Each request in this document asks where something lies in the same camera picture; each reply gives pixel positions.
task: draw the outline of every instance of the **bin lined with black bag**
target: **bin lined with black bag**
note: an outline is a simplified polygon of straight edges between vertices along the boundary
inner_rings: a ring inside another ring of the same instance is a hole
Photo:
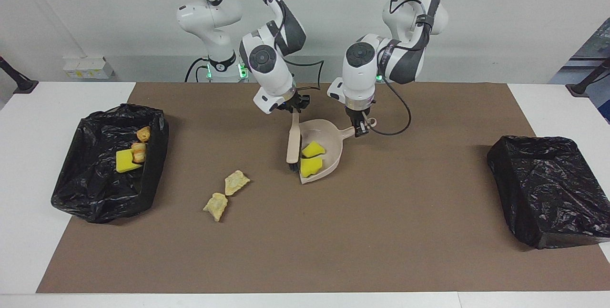
[[[116,151],[139,142],[136,132],[150,126],[143,167],[118,173]],[[162,110],[122,104],[81,120],[51,204],[90,223],[131,217],[153,204],[167,154],[169,125]]]
[[[574,141],[503,136],[488,165],[521,242],[545,249],[610,241],[610,202]]]

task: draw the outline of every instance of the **brown mat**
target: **brown mat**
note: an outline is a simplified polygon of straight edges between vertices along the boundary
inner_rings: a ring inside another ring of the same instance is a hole
[[[503,219],[486,153],[533,136],[503,84],[414,83],[408,133],[349,139],[330,177],[301,186],[284,163],[290,116],[265,115],[257,84],[139,83],[129,101],[165,111],[170,150],[153,208],[106,225],[73,218],[39,293],[610,290],[598,246],[537,251]],[[302,121],[347,128],[322,92]],[[405,111],[379,86],[372,116]],[[201,212],[223,178],[253,182],[222,223]]]

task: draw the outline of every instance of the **yellow object in dustpan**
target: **yellow object in dustpan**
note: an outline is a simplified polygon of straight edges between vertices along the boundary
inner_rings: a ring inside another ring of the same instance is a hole
[[[321,157],[301,159],[301,175],[305,178],[318,173],[323,167]]]
[[[133,149],[116,151],[116,171],[126,173],[142,167],[140,164],[133,163]]]
[[[312,141],[307,147],[305,147],[301,153],[305,158],[313,158],[320,154],[326,154],[326,150],[319,143]]]

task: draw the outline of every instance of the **beige dustpan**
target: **beige dustpan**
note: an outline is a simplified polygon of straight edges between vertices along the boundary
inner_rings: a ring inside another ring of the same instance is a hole
[[[377,124],[375,119],[369,119],[369,123],[374,127]],[[353,127],[339,130],[333,123],[327,120],[311,120],[299,124],[301,130],[302,147],[305,148],[312,141],[319,143],[326,150],[322,157],[323,167],[317,174],[307,178],[301,177],[301,184],[307,184],[329,175],[339,165],[341,153],[343,152],[343,141],[354,136]]]

